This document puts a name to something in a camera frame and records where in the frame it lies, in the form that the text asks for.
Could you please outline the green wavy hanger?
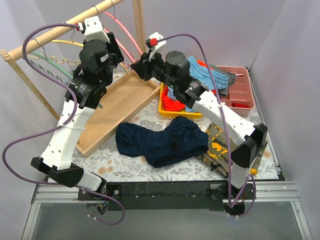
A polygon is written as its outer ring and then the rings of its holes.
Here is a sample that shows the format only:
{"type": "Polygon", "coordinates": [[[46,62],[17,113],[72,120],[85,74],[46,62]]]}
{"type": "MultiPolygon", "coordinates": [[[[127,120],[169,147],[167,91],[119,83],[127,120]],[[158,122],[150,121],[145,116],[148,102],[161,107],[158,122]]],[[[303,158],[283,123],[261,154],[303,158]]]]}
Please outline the green wavy hanger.
{"type": "Polygon", "coordinates": [[[71,80],[73,79],[73,77],[65,70],[63,69],[61,66],[59,66],[58,63],[54,63],[52,60],[50,60],[49,58],[47,58],[46,56],[34,51],[31,53],[30,56],[28,55],[28,58],[38,58],[38,59],[42,59],[43,61],[46,61],[48,64],[50,64],[51,66],[53,66],[54,68],[56,68],[59,72],[61,72],[63,75],[65,75],[69,80],[67,82],[64,82],[60,77],[58,77],[57,75],[54,77],[55,79],[59,80],[61,83],[65,84],[66,86],[69,85],[69,83],[71,82],[71,80]]]}

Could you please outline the navy blue shorts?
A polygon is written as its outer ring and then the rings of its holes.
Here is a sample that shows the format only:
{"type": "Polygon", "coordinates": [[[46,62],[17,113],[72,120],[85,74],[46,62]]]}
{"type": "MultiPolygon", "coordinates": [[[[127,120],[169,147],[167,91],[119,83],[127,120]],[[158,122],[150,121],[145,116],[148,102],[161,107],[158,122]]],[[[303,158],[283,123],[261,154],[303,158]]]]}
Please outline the navy blue shorts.
{"type": "Polygon", "coordinates": [[[161,131],[121,123],[115,134],[117,150],[128,157],[144,156],[154,168],[180,163],[207,152],[209,137],[190,119],[177,116],[161,131]]]}

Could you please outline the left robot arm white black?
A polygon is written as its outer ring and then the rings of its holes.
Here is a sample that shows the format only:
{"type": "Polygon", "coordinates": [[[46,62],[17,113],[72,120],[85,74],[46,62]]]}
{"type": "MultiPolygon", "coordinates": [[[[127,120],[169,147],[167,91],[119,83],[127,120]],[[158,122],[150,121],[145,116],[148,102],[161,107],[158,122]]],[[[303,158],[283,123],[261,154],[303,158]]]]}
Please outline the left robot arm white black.
{"type": "Polygon", "coordinates": [[[33,157],[31,166],[66,187],[89,189],[95,200],[106,196],[106,181],[98,175],[77,166],[72,155],[85,125],[97,109],[107,86],[113,82],[113,70],[124,61],[124,56],[112,32],[108,40],[86,37],[79,53],[80,64],[73,72],[69,92],[65,94],[58,129],[39,157],[33,157]]]}

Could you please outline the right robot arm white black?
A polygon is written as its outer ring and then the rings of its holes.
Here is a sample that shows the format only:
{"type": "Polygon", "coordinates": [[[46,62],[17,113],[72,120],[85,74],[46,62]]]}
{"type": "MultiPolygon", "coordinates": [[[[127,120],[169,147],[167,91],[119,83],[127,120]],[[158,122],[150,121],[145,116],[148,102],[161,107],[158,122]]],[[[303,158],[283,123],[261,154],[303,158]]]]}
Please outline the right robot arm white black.
{"type": "Polygon", "coordinates": [[[226,186],[227,195],[237,199],[245,192],[244,185],[255,159],[266,144],[268,128],[263,123],[254,124],[231,110],[199,79],[193,77],[190,62],[180,51],[170,51],[165,58],[160,53],[145,52],[140,60],[130,65],[144,81],[151,78],[173,89],[175,98],[190,109],[207,117],[222,128],[226,140],[232,140],[235,149],[229,149],[232,161],[226,186]]]}

